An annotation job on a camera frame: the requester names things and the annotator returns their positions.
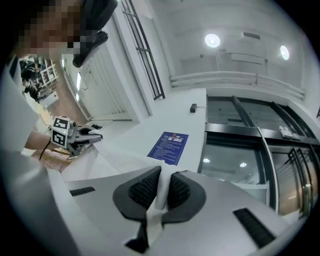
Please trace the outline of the black window grille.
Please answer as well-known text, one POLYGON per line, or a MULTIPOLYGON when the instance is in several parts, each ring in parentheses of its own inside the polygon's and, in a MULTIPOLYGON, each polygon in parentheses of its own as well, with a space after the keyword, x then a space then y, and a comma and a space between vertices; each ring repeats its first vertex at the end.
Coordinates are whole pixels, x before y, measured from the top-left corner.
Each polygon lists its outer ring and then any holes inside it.
POLYGON ((143 30, 138 13, 134 7, 132 0, 120 0, 122 13, 125 16, 128 26, 133 35, 135 49, 142 61, 142 66, 146 73, 154 100, 160 98, 165 99, 165 93, 162 87, 162 82, 156 67, 156 63, 147 40, 146 34, 143 30))

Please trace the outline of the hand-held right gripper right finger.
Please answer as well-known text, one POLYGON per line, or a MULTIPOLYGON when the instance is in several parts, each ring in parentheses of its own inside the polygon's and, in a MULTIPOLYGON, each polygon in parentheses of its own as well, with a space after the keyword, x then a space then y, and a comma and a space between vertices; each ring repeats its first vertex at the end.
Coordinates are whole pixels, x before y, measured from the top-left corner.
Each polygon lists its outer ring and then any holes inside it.
POLYGON ((192 171, 182 175, 204 188, 206 202, 191 220, 166 224, 149 256, 275 256, 301 228, 300 221, 288 224, 269 206, 228 181, 192 171), (275 240, 259 248, 234 215, 239 209, 248 209, 275 240))

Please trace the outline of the white cloth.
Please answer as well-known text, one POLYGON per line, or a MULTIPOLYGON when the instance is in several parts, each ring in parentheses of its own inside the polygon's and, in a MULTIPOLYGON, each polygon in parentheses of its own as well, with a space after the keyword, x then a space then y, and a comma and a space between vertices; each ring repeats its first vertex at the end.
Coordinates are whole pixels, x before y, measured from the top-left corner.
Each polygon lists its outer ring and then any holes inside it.
MULTIPOLYGON (((130 129, 123 134, 117 134, 111 139, 108 130, 102 130, 103 140, 90 146, 88 150, 72 162, 63 172, 65 182, 99 179, 130 173, 144 168, 161 165, 160 160, 147 157, 152 147, 156 144, 163 132, 156 131, 152 134, 147 130, 130 129)), ((147 212, 151 224, 147 227, 151 245, 157 240, 164 227, 160 231, 159 210, 151 204, 151 210, 147 212)))

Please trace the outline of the blue wall poster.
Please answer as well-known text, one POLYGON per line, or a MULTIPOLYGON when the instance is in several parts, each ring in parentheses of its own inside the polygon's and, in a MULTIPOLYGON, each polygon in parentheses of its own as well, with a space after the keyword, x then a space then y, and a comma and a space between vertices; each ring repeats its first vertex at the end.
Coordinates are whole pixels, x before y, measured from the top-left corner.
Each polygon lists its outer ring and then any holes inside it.
POLYGON ((164 161, 168 165, 177 166, 189 135, 174 132, 163 132, 147 157, 164 161))

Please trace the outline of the black-framed glass door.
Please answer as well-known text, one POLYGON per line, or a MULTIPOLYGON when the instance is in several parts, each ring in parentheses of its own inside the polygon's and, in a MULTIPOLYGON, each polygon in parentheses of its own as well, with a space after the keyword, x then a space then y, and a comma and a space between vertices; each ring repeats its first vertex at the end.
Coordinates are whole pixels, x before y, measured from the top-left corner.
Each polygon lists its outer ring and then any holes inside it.
POLYGON ((198 173, 234 183, 282 217, 310 215, 320 188, 320 139, 287 105, 206 98, 198 173))

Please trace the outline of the round ceiling light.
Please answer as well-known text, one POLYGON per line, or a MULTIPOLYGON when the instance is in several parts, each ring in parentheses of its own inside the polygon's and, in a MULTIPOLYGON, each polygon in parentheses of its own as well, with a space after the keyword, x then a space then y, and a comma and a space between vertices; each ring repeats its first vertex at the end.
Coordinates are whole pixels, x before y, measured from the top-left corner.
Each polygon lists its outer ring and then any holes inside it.
POLYGON ((281 57, 282 57, 285 61, 289 60, 289 58, 290 58, 290 52, 289 52, 289 49, 288 49, 285 45, 281 45, 280 48, 279 48, 279 51, 280 51, 281 57))
POLYGON ((204 37, 204 42, 210 48, 218 48, 221 44, 221 39, 217 34, 209 33, 204 37))

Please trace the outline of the white ceiling pipes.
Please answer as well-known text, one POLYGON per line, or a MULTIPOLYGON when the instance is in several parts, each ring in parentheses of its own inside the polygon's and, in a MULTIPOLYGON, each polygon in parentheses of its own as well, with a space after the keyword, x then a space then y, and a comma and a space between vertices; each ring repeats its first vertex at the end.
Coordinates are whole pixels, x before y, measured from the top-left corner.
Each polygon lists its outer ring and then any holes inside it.
POLYGON ((223 88, 235 86, 237 88, 254 88, 280 93, 297 100, 305 99, 305 90, 297 88, 287 82, 260 75, 257 73, 240 71, 208 71, 170 78, 173 88, 223 88))

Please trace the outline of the white louvred fence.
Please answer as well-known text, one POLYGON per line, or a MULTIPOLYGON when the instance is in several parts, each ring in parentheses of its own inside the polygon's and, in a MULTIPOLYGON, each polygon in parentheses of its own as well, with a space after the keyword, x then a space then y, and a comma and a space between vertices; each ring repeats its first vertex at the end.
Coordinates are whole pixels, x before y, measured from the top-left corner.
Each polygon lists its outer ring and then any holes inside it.
POLYGON ((117 84, 110 77, 106 56, 100 49, 79 69, 79 97, 91 120, 130 120, 117 84))

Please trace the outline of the person's left forearm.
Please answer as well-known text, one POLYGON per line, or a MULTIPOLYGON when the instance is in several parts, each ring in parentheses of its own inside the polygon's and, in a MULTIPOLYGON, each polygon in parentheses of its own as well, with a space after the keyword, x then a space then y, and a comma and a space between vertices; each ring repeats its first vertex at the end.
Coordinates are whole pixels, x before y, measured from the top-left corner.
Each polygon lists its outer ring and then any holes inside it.
POLYGON ((24 147, 29 150, 42 151, 50 140, 51 137, 49 135, 33 130, 30 133, 24 147))

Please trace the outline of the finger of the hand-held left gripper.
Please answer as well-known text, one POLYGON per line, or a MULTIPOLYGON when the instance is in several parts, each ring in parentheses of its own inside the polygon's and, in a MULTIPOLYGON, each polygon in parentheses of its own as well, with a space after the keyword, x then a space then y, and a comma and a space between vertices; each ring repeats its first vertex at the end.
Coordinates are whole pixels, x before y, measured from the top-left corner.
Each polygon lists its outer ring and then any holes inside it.
POLYGON ((91 131, 93 131, 94 128, 91 127, 91 126, 87 126, 87 125, 79 125, 77 127, 77 132, 80 134, 80 135, 89 135, 91 131))
POLYGON ((75 137, 74 144, 75 145, 89 145, 94 144, 103 139, 103 136, 101 134, 85 134, 85 135, 78 135, 75 137))

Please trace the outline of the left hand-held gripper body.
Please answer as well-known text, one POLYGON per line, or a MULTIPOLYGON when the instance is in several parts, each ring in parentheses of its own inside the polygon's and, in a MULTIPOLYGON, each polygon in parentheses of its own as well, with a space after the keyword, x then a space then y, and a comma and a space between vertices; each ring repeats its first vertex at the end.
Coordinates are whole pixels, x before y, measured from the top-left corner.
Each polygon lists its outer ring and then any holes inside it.
POLYGON ((77 124, 65 116, 56 116, 51 126, 51 142, 69 151, 71 157, 78 155, 77 147, 73 145, 77 128, 77 124))

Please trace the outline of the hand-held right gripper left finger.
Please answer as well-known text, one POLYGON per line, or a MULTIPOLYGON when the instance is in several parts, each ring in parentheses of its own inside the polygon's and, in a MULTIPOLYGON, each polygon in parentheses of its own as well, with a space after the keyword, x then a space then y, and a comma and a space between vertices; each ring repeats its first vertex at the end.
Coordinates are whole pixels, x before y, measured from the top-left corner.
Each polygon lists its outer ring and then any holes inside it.
POLYGON ((157 192, 161 167, 66 181, 63 216, 81 256, 162 256, 150 245, 146 213, 157 192))

